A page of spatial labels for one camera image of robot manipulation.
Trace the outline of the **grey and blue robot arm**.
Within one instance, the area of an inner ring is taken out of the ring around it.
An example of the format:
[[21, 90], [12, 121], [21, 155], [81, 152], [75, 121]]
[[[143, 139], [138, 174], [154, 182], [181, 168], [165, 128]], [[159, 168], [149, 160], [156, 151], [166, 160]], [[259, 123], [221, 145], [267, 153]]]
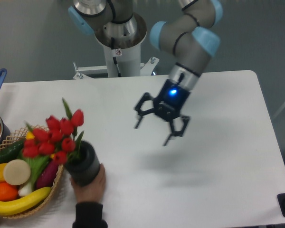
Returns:
[[190, 117], [181, 109], [220, 46], [211, 31], [223, 15], [217, 0], [181, 0], [182, 16], [173, 23], [159, 21], [147, 30], [133, 11], [131, 0], [75, 0], [68, 8], [74, 24], [94, 35], [103, 46], [109, 77], [139, 76], [141, 43], [146, 37], [158, 50], [176, 57], [176, 63], [156, 97], [142, 95], [135, 106], [139, 119], [155, 114], [170, 125], [170, 138], [183, 136]]

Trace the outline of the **black sleeved forearm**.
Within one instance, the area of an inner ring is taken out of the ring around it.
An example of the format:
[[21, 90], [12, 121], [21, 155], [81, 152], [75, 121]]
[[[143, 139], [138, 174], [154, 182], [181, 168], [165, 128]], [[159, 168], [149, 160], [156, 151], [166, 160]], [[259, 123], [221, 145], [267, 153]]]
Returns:
[[80, 202], [76, 204], [76, 218], [73, 228], [107, 228], [103, 219], [103, 205], [97, 202]]

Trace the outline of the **person's hand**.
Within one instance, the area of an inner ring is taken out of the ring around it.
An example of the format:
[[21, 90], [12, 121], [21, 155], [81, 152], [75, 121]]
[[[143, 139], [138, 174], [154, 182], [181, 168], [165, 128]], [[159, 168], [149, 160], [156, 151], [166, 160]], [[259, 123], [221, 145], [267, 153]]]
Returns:
[[100, 164], [98, 175], [88, 185], [79, 186], [73, 180], [72, 177], [70, 177], [70, 182], [74, 190], [77, 203], [83, 203], [83, 202], [100, 203], [103, 198], [106, 186], [105, 167], [102, 163]]

